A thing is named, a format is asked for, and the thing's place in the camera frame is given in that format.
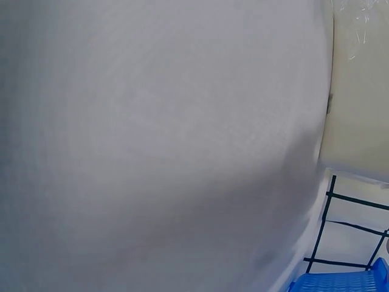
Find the white cloth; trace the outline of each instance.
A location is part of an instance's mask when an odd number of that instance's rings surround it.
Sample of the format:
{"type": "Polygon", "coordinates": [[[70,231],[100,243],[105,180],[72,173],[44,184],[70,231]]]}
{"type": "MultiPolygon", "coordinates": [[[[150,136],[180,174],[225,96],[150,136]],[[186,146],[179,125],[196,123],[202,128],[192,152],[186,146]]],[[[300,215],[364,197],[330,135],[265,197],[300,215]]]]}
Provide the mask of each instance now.
{"type": "Polygon", "coordinates": [[[32,2],[7,4],[4,287],[277,289],[320,180],[322,2],[32,2]]]}

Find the blue plastic crate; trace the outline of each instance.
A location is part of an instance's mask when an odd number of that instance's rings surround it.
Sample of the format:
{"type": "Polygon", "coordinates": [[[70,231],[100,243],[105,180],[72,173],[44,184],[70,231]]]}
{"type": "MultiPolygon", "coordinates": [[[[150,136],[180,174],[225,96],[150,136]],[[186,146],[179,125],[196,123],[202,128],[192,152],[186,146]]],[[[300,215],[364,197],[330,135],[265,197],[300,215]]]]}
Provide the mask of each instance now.
{"type": "Polygon", "coordinates": [[[389,292],[388,265],[379,258],[371,271],[332,274],[304,274],[290,286],[290,292],[389,292]]]}

